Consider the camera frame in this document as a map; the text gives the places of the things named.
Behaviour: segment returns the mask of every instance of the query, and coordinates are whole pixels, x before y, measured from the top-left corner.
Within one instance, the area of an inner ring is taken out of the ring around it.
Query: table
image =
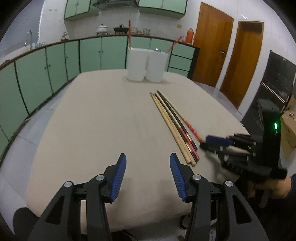
[[[218,101],[191,80],[164,73],[161,83],[128,81],[126,70],[80,74],[53,113],[38,146],[27,188],[27,205],[40,216],[66,181],[88,182],[127,156],[119,197],[106,204],[112,231],[142,226],[190,212],[178,197],[169,157],[186,164],[150,92],[160,90],[202,138],[247,133]],[[193,167],[208,181],[235,181],[213,154],[199,149]],[[86,233],[85,203],[81,228]]]

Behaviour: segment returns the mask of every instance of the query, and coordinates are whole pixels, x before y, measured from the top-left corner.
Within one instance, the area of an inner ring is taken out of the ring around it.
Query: white tiled wall
[[[68,31],[70,38],[81,38],[96,35],[96,27],[105,24],[109,29],[120,24],[127,26],[131,19],[132,26],[151,29],[152,36],[176,39],[185,36],[187,30],[196,30],[200,0],[188,0],[186,15],[178,20],[154,14],[140,14],[136,8],[126,7],[120,9],[105,10],[99,16],[75,21],[63,21],[67,0],[45,0],[44,13],[41,21],[41,42],[59,41],[64,31]],[[262,80],[269,50],[287,58],[296,64],[296,43],[278,15],[263,0],[203,0],[234,18],[229,50],[222,68],[217,88],[220,88],[224,80],[227,67],[230,62],[235,43],[238,21],[256,20],[264,22],[264,36],[260,58],[249,89],[239,107],[239,112],[245,115]],[[48,9],[57,9],[57,12],[49,12]]]

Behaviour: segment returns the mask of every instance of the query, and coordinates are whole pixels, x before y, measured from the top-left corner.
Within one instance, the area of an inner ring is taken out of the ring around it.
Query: green cabinet
[[[140,0],[139,7],[161,8],[163,0]]]
[[[45,49],[16,60],[20,89],[29,113],[52,95]]]
[[[68,0],[67,1],[66,11],[65,11],[65,19],[76,15],[77,2],[78,2],[78,0]]]
[[[12,63],[0,71],[0,125],[9,139],[27,116]]]
[[[185,71],[189,71],[190,66],[191,66],[191,62],[192,62],[191,59],[187,59],[187,58],[172,55],[171,58],[170,58],[170,67],[185,70]]]
[[[8,145],[8,140],[4,135],[3,131],[0,129],[0,155],[4,152],[7,145]]]
[[[68,80],[73,79],[79,72],[79,46],[78,41],[65,43],[65,58]]]
[[[64,47],[64,44],[58,44],[46,48],[49,80],[54,93],[68,80]]]
[[[139,12],[182,18],[186,14],[188,0],[140,0]]]
[[[186,46],[184,44],[176,44],[173,48],[172,54],[192,59],[194,50],[195,49],[193,47]]]
[[[101,69],[124,69],[126,62],[126,36],[103,37]]]
[[[161,40],[161,39],[151,39],[150,48],[149,49],[160,49],[162,52],[166,52],[172,45],[173,42],[167,41],[167,40]],[[168,71],[168,62],[165,68],[165,71]]]
[[[80,41],[81,73],[101,69],[101,43],[102,38]]]
[[[93,4],[96,0],[67,0],[64,19],[79,20],[99,15],[99,9]]]
[[[185,77],[188,76],[188,71],[184,71],[184,70],[180,70],[180,69],[174,69],[174,68],[171,68],[171,67],[169,67],[168,72],[175,73],[175,74],[180,74],[180,75],[183,75]]]
[[[185,14],[187,0],[163,0],[162,9]]]
[[[149,49],[150,38],[131,37],[131,46],[133,48]]]

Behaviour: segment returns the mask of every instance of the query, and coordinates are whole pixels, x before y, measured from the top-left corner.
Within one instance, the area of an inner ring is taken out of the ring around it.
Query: faucet
[[[32,46],[33,37],[32,37],[32,31],[31,30],[27,33],[27,40],[25,42],[25,46],[28,45],[28,37],[29,36],[30,36],[30,50],[33,50],[33,46]]]

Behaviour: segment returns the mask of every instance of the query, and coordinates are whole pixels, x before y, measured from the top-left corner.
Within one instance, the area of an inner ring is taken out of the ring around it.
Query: cardboard box
[[[286,111],[281,117],[281,146],[287,159],[296,148],[296,115]]]

